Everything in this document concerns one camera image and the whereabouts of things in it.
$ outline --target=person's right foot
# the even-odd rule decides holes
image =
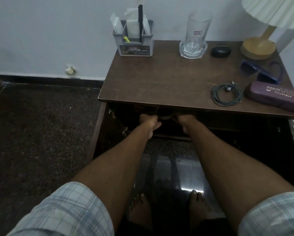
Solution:
[[[191,232],[199,226],[204,219],[214,219],[211,208],[206,203],[201,193],[193,190],[189,195],[189,222]]]
[[[139,224],[152,231],[152,219],[149,202],[144,194],[137,195],[129,207],[130,222]]]

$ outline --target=lamp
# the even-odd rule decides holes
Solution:
[[[276,49],[275,43],[268,39],[276,27],[294,29],[294,0],[242,0],[242,6],[269,26],[261,36],[247,38],[241,52],[251,59],[266,59]]]

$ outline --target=baseboard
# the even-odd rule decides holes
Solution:
[[[102,80],[68,78],[68,77],[37,77],[37,76],[20,76],[20,75],[0,75],[0,79],[7,83],[22,83],[22,84],[43,84],[43,85],[59,85],[69,87],[86,87],[86,88],[101,88]]]

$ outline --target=rolled-up sleeve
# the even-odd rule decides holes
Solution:
[[[294,235],[294,192],[256,205],[242,219],[238,235]]]
[[[24,216],[8,236],[114,235],[110,215],[86,186],[70,182]]]

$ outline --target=lampshade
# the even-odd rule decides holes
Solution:
[[[242,0],[242,6],[263,23],[294,29],[294,0]]]

